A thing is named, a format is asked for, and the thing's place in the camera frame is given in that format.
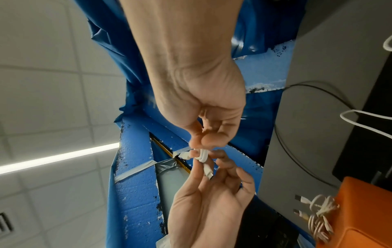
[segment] person's left hand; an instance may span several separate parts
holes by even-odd
[[[199,152],[192,150],[190,156]],[[211,158],[219,166],[211,180],[194,159],[189,178],[174,197],[168,221],[172,248],[227,248],[236,243],[242,215],[254,197],[254,180],[225,151],[209,152],[206,163],[213,168]]]

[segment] orange case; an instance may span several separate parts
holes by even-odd
[[[317,248],[392,248],[392,192],[346,177],[335,200],[334,235]]]

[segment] air vent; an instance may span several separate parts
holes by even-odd
[[[14,231],[13,225],[5,212],[0,213],[0,239]]]

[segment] gray desk surface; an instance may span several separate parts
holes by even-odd
[[[389,55],[382,44],[392,34],[392,1],[347,1],[305,33],[327,9],[325,6],[310,9],[304,17],[287,85],[325,81],[330,85],[315,85],[334,93],[341,91],[356,108],[362,109]],[[278,131],[295,157],[318,177],[336,185],[339,181],[332,169],[353,128],[339,118],[345,110],[345,106],[323,92],[294,87],[283,93],[276,119]],[[318,182],[294,164],[273,135],[258,193],[261,200],[307,230],[293,208],[309,210],[295,201],[294,195],[313,198],[336,193],[336,189]]]

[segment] orange object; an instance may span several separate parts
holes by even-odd
[[[346,177],[335,201],[334,235],[316,248],[392,248],[392,192]]]

